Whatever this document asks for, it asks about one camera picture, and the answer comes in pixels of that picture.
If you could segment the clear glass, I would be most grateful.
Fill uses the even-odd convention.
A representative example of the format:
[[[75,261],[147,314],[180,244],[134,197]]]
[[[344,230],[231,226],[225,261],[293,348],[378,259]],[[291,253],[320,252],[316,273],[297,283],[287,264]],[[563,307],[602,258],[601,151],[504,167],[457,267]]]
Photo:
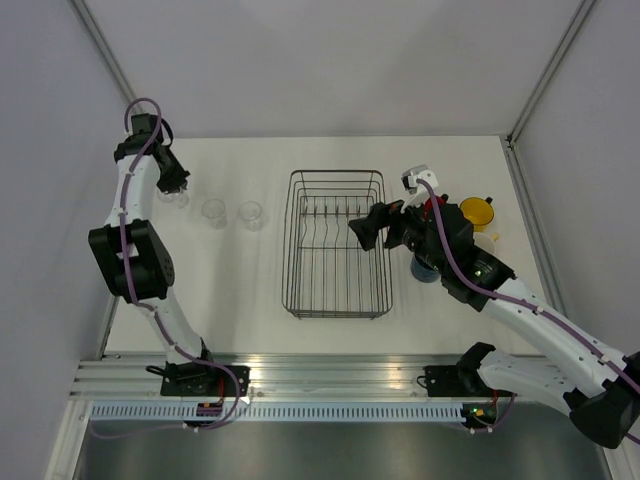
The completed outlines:
[[[190,197],[186,188],[180,188],[174,192],[163,192],[158,190],[156,196],[163,204],[175,204],[179,209],[189,205]]]
[[[263,225],[263,209],[256,201],[244,202],[238,210],[242,225],[251,232],[258,232]]]
[[[225,203],[220,199],[206,200],[201,214],[213,229],[222,230],[227,225],[227,211]]]

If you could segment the red mug black handle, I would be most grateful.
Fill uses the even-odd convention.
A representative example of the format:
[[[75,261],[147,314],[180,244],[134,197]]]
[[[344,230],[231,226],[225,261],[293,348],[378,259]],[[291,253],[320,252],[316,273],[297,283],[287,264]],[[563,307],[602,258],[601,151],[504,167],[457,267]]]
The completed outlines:
[[[441,205],[444,205],[444,204],[446,204],[448,202],[449,196],[447,194],[443,194],[441,196],[436,195],[435,199],[437,201],[437,204],[439,206],[441,206]],[[431,197],[429,197],[427,199],[427,201],[425,202],[425,207],[426,208],[431,208],[432,205],[433,205],[433,199]]]

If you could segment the blue mug dark handle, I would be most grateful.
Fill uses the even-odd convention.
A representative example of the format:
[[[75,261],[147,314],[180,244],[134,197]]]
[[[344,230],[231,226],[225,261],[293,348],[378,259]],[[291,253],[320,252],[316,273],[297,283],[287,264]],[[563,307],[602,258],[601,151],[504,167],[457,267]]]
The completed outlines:
[[[411,259],[410,271],[413,277],[421,283],[434,283],[440,279],[440,273],[416,255]]]

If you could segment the yellow mug black handle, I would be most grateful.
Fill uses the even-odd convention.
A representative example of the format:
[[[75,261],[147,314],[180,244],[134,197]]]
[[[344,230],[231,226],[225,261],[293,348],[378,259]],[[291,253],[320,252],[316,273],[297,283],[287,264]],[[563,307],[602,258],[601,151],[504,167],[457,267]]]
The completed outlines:
[[[464,217],[469,220],[476,232],[484,232],[495,218],[493,198],[469,197],[460,204]]]

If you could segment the pale yellow mug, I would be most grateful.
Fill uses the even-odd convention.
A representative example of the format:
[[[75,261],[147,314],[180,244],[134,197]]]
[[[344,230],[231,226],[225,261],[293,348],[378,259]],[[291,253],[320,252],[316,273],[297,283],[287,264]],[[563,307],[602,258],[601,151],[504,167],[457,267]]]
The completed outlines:
[[[497,242],[500,235],[497,233],[487,234],[484,232],[475,232],[473,235],[475,245],[483,251],[495,255],[497,252]]]

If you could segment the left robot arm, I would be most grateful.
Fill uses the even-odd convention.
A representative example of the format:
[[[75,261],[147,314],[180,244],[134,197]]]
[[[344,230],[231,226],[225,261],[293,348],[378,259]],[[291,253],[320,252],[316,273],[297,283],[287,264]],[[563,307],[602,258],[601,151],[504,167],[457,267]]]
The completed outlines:
[[[128,136],[114,152],[114,203],[104,225],[89,232],[89,246],[111,294],[149,320],[169,364],[192,363],[183,383],[206,396],[216,389],[218,372],[175,296],[174,263],[151,221],[153,198],[180,196],[189,172],[171,152],[172,139],[164,137],[171,129],[158,114],[135,115],[125,128]]]

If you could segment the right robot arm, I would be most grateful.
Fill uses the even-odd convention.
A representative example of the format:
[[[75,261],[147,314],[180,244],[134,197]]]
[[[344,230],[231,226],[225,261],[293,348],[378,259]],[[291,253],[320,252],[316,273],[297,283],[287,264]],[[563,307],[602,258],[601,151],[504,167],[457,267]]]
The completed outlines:
[[[537,401],[608,449],[631,436],[639,419],[639,356],[606,346],[537,297],[510,267],[475,244],[473,226],[457,205],[377,203],[348,225],[365,251],[385,230],[385,248],[406,247],[439,274],[454,299],[499,320],[552,363],[541,367],[478,342],[456,364],[463,392],[491,389]]]

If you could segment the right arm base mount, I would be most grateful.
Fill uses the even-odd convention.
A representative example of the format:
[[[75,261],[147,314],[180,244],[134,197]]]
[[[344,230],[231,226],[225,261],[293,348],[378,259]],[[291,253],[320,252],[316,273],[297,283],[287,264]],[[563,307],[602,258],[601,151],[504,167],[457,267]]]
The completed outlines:
[[[424,388],[431,398],[508,398],[511,393],[488,387],[477,373],[480,362],[496,347],[477,342],[460,359],[451,365],[427,365],[416,383]]]

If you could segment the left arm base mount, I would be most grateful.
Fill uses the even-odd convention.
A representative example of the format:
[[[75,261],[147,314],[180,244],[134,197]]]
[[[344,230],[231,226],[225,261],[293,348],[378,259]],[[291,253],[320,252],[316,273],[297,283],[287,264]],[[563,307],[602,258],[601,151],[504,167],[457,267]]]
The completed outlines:
[[[226,365],[238,380],[239,387],[231,376],[218,368],[195,363],[169,364],[163,368],[147,366],[147,373],[162,378],[162,396],[223,397],[245,396],[250,384],[250,368],[246,365]]]

